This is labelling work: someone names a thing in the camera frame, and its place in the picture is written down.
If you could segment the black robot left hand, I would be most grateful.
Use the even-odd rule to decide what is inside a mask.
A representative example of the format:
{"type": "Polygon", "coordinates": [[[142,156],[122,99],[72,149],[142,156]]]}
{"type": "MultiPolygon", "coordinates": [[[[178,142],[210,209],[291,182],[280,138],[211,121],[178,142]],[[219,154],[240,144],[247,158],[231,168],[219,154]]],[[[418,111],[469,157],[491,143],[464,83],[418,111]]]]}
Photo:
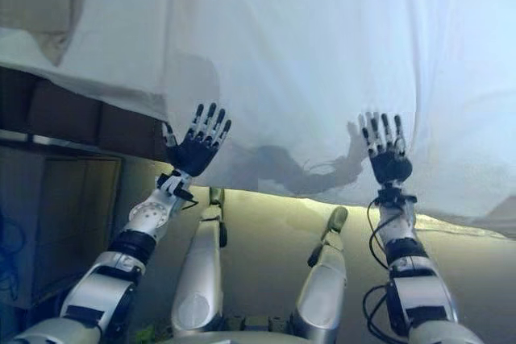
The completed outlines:
{"type": "Polygon", "coordinates": [[[200,176],[223,145],[231,129],[226,110],[216,102],[205,108],[199,104],[192,121],[179,143],[168,122],[161,123],[167,161],[175,170],[189,176],[200,176]]]}

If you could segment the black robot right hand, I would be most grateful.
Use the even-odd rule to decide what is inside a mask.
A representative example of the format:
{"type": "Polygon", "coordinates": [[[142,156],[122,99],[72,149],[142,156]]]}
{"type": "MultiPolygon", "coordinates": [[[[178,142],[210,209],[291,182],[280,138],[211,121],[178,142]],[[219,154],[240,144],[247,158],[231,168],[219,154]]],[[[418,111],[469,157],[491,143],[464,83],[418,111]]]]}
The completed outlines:
{"type": "Polygon", "coordinates": [[[401,116],[395,114],[391,126],[386,113],[367,112],[359,115],[359,124],[377,183],[383,189],[401,187],[413,171],[401,116]]]}

